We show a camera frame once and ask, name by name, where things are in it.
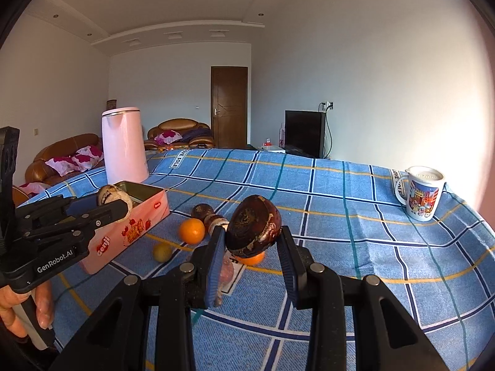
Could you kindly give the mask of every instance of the black tv screen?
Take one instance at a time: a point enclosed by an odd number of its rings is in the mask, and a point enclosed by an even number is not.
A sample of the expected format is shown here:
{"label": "black tv screen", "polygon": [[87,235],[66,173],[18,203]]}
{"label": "black tv screen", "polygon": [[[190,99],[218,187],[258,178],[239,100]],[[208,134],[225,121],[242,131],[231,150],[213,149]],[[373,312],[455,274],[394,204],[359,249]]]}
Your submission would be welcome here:
{"label": "black tv screen", "polygon": [[285,111],[285,150],[287,153],[323,158],[325,113]]}

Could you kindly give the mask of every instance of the brown wooden door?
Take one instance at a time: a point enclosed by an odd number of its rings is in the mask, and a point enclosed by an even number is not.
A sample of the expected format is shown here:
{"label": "brown wooden door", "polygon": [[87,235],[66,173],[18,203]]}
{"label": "brown wooden door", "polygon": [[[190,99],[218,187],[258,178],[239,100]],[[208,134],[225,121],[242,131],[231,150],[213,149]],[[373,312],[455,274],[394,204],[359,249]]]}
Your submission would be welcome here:
{"label": "brown wooden door", "polygon": [[211,67],[211,125],[217,148],[248,144],[248,68]]}

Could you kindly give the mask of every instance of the black power cable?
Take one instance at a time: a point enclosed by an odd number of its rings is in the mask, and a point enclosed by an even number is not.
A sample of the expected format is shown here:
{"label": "black power cable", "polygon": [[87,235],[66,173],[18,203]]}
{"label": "black power cable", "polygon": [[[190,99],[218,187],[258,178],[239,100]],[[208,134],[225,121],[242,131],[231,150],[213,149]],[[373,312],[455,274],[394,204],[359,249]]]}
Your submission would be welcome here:
{"label": "black power cable", "polygon": [[[318,111],[320,111],[321,105],[323,105],[323,107],[325,107],[325,102],[321,102],[318,105]],[[327,120],[327,112],[328,112],[328,110],[330,110],[330,105],[325,109],[325,124],[327,125],[328,134],[330,135],[330,149],[328,150],[328,153],[323,157],[324,159],[327,159],[328,158],[328,156],[330,155],[330,152],[332,152],[332,147],[334,145],[334,140],[332,139],[332,132],[330,131],[330,126],[328,125],[328,120]]]}

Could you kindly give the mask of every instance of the metal screw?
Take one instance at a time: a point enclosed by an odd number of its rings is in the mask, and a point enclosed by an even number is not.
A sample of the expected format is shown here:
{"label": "metal screw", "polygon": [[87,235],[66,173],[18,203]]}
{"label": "metal screw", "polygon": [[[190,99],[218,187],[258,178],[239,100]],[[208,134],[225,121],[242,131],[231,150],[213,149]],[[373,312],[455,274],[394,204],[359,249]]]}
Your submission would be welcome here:
{"label": "metal screw", "polygon": [[181,270],[181,272],[188,274],[189,272],[192,272],[194,270],[194,264],[192,264],[191,262],[184,262],[184,264],[181,264],[179,266],[179,269]]}
{"label": "metal screw", "polygon": [[138,277],[136,275],[128,275],[124,278],[124,283],[128,286],[135,285],[138,282]]}
{"label": "metal screw", "polygon": [[323,271],[325,270],[325,265],[323,265],[323,264],[319,264],[318,262],[313,262],[313,263],[309,266],[309,268],[310,268],[313,272],[315,272],[315,273],[317,273],[317,274],[321,274],[321,272],[323,272]]}
{"label": "metal screw", "polygon": [[380,278],[376,275],[369,275],[366,277],[366,282],[372,286],[378,286],[380,284]]}

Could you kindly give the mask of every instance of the pink thermos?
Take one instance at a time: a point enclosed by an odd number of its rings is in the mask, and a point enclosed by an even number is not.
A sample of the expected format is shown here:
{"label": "pink thermos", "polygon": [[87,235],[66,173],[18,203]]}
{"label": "pink thermos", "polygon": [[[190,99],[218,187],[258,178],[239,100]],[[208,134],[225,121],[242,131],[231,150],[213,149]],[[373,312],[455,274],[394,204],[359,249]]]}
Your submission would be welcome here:
{"label": "pink thermos", "polygon": [[108,184],[146,180],[149,173],[139,109],[123,107],[105,111],[101,115],[101,132]]}

